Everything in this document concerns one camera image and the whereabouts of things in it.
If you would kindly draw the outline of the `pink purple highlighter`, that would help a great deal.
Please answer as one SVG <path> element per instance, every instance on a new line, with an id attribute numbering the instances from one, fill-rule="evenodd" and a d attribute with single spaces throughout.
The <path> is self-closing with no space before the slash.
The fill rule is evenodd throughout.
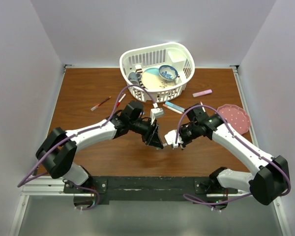
<path id="1" fill-rule="evenodd" d="M 207 89 L 207 90 L 204 90 L 204 91 L 193 93 L 192 96 L 193 97 L 200 97 L 200 96 L 208 95 L 208 94 L 211 94 L 211 93 L 212 93 L 212 90 Z"/>

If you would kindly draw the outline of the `red marker pen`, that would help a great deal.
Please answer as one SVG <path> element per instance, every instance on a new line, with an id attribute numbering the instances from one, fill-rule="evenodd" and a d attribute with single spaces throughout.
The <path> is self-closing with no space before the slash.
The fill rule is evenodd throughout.
<path id="1" fill-rule="evenodd" d="M 125 98 L 126 94 L 124 93 L 121 98 L 118 100 L 117 104 L 116 104 L 116 108 L 120 105 L 121 101 Z"/>

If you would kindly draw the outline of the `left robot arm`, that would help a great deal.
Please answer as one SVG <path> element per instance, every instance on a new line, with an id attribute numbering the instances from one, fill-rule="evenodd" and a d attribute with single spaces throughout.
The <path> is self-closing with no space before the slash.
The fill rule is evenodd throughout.
<path id="1" fill-rule="evenodd" d="M 73 162 L 76 153 L 96 143 L 119 138 L 129 131 L 140 134 L 145 145 L 162 149 L 157 118 L 163 115 L 163 109 L 155 106 L 150 116 L 144 117 L 142 103 L 131 101 L 124 109 L 94 125 L 67 131 L 55 128 L 35 156 L 53 179 L 61 177 L 74 184 L 81 193 L 87 193 L 93 179 L 85 168 Z"/>

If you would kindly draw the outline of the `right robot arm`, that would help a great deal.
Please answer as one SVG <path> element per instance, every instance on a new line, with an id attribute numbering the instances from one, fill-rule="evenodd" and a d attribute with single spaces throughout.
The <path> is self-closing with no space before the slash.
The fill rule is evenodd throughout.
<path id="1" fill-rule="evenodd" d="M 242 137 L 222 115 L 215 111 L 209 116 L 206 109 L 211 106 L 195 104 L 184 111 L 189 122 L 178 123 L 177 128 L 165 135 L 172 148 L 185 148 L 198 137 L 208 137 L 234 155 L 248 172 L 220 168 L 212 173 L 209 187 L 214 193 L 225 188 L 242 190 L 246 196 L 253 196 L 263 205 L 269 205 L 277 197 L 283 197 L 291 191 L 291 181 L 287 160 L 279 155 L 273 157 Z"/>

